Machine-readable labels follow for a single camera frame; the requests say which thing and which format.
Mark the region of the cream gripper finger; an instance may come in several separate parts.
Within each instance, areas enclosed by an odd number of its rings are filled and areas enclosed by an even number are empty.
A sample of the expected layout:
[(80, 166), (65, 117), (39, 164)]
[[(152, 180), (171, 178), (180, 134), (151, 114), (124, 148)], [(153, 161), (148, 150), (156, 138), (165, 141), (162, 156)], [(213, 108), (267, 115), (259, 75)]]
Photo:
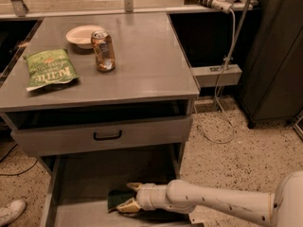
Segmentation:
[(140, 209), (141, 207), (135, 198), (130, 198), (116, 207), (120, 213), (138, 213)]
[(126, 186), (134, 192), (138, 192), (143, 183), (127, 183)]

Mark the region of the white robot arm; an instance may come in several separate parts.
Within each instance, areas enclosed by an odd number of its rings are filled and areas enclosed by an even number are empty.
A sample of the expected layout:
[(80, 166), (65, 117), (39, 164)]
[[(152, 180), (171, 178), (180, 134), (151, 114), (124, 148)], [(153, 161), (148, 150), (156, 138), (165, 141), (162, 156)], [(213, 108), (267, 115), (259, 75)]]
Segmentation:
[(303, 227), (302, 171), (285, 176), (273, 193), (201, 187), (183, 180), (127, 186), (135, 196), (116, 207), (121, 213), (163, 209), (189, 214), (204, 206), (262, 227)]

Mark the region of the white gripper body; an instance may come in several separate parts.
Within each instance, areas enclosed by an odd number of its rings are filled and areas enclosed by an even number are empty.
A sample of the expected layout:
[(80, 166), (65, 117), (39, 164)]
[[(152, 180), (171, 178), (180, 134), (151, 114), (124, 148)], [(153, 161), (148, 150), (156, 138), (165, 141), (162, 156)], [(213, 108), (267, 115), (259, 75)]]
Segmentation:
[(135, 197), (138, 205), (145, 211), (167, 209), (167, 186), (165, 184), (144, 183), (137, 190)]

